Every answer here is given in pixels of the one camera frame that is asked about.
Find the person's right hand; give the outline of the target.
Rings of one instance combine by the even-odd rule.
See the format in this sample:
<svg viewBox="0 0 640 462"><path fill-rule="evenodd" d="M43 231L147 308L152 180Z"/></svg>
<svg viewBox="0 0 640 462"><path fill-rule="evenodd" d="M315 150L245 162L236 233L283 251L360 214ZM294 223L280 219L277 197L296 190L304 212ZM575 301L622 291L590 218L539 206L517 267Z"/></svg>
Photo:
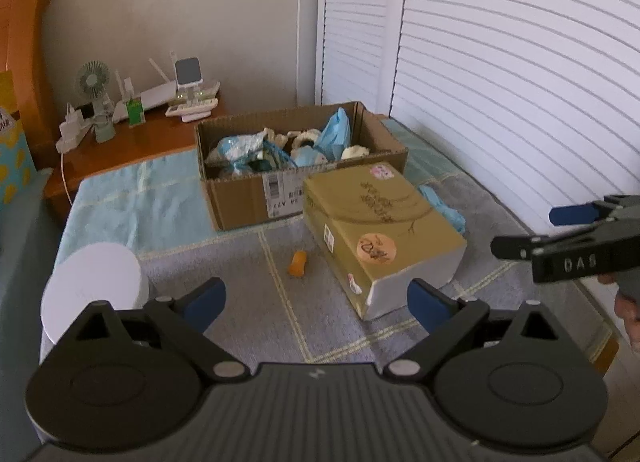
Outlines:
<svg viewBox="0 0 640 462"><path fill-rule="evenodd" d="M634 352L638 352L640 346L638 305L634 300L626 297L622 292L617 291L614 303L614 312L618 318L623 320L631 349Z"/></svg>

